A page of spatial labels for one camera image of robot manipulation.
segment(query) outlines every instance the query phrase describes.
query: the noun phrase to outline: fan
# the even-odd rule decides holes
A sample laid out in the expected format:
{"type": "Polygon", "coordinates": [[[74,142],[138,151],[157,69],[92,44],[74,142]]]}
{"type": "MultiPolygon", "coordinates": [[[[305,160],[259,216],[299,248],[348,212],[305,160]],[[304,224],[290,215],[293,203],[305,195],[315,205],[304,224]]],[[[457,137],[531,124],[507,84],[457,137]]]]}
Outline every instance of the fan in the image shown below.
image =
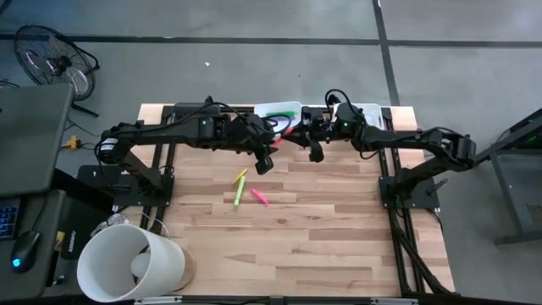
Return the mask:
{"type": "MultiPolygon", "coordinates": [[[[87,99],[94,91],[94,71],[100,69],[97,59],[59,32],[41,25],[25,25],[15,34],[14,51],[17,61],[36,84],[71,83],[74,101],[87,99]],[[94,67],[86,55],[94,60],[94,67]]],[[[98,116],[75,103],[72,108],[98,116]]]]}

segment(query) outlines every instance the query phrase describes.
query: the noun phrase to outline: yellow highlighter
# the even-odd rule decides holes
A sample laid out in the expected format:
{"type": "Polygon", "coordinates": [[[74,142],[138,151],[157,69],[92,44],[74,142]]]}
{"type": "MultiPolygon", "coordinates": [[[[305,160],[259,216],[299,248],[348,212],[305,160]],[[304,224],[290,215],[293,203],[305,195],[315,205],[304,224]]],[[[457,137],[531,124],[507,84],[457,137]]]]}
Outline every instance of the yellow highlighter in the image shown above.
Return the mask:
{"type": "Polygon", "coordinates": [[[239,186],[237,187],[237,194],[235,194],[234,207],[239,207],[239,201],[241,199],[241,194],[243,193],[243,187],[245,187],[246,177],[242,176],[239,180],[239,186]]]}
{"type": "Polygon", "coordinates": [[[248,170],[248,169],[243,169],[243,171],[241,171],[241,172],[237,175],[237,177],[235,177],[235,180],[234,180],[234,183],[233,183],[233,184],[237,183],[237,181],[239,181],[239,179],[240,179],[242,176],[244,176],[244,175],[246,174],[247,170],[248,170]]]}

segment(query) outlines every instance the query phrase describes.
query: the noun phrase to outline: white plastic container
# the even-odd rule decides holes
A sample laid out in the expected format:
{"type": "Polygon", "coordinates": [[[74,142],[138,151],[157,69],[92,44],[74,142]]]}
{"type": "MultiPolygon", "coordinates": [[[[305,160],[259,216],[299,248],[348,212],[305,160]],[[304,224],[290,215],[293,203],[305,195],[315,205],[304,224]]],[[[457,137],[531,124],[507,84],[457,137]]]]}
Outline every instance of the white plastic container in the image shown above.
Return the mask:
{"type": "Polygon", "coordinates": [[[118,302],[162,296],[180,283],[184,272],[185,255],[173,241],[134,225],[113,225],[86,244],[77,265],[77,280],[90,299],[118,302]],[[132,262],[146,246],[151,257],[136,284],[132,262]]]}
{"type": "MultiPolygon", "coordinates": [[[[352,105],[363,109],[363,115],[367,120],[367,124],[375,127],[379,127],[381,130],[384,130],[384,118],[382,118],[382,109],[380,105],[375,103],[353,103],[352,105]]],[[[335,120],[335,114],[337,113],[337,108],[339,104],[333,105],[333,117],[335,120]]]]}
{"type": "MultiPolygon", "coordinates": [[[[259,117],[266,117],[271,114],[280,114],[293,112],[290,126],[298,125],[301,122],[301,103],[297,101],[292,102],[280,102],[280,103],[262,103],[254,107],[254,113],[259,117]]],[[[288,125],[288,119],[286,118],[274,118],[278,124],[273,128],[274,132],[283,130],[288,125]]]]}

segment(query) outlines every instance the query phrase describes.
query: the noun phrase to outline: keyboard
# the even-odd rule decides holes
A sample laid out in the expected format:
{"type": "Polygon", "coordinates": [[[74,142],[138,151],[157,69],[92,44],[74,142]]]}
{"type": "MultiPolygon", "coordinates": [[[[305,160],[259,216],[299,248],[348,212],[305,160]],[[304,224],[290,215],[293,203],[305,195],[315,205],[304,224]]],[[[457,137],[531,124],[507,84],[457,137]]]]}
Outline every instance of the keyboard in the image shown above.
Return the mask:
{"type": "Polygon", "coordinates": [[[20,198],[0,198],[0,241],[12,240],[15,237],[19,216],[20,198]]]}

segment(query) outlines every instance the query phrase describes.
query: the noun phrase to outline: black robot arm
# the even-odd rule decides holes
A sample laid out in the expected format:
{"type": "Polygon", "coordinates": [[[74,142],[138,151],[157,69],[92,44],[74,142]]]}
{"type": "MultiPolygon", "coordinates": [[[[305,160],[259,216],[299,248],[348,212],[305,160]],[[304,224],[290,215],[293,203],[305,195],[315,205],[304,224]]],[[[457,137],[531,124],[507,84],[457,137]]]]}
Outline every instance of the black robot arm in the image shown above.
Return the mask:
{"type": "Polygon", "coordinates": [[[219,103],[206,103],[198,114],[190,114],[166,125],[121,123],[102,133],[95,147],[100,162],[116,164],[138,179],[140,193],[157,196],[165,185],[158,169],[148,168],[130,149],[135,145],[186,144],[190,147],[212,150],[230,150],[254,154],[260,175],[273,168],[269,155],[277,149],[275,133],[270,121],[255,114],[243,114],[233,120],[220,113],[219,103]]]}
{"type": "MultiPolygon", "coordinates": [[[[234,119],[220,113],[220,103],[206,103],[193,114],[166,125],[119,124],[102,134],[95,148],[98,160],[117,164],[134,175],[141,192],[152,195],[160,191],[163,176],[157,169],[148,168],[130,149],[134,145],[186,144],[201,149],[230,150],[254,153],[256,170],[264,175],[273,168],[270,157],[277,149],[271,147],[277,133],[271,119],[255,114],[241,114],[234,119]]],[[[447,170],[463,171],[474,165],[476,145],[468,136],[435,127],[429,130],[386,131],[367,124],[362,111],[342,103],[333,119],[326,119],[320,108],[303,107],[301,123],[292,127],[287,141],[310,147],[313,162],[324,159],[321,141],[350,141],[358,152],[372,152],[381,148],[425,149],[434,158],[412,169],[396,173],[389,192],[409,198],[416,185],[447,170]]]]}
{"type": "Polygon", "coordinates": [[[360,154],[381,148],[424,149],[434,158],[394,177],[389,192],[409,198],[416,185],[447,170],[461,172],[474,166],[476,144],[469,136],[453,130],[435,127],[428,130],[387,131],[367,124],[362,111],[348,103],[341,103],[333,119],[325,119],[319,108],[303,107],[301,123],[283,136],[303,147],[310,147],[313,162],[324,159],[321,141],[350,141],[360,154]]]}

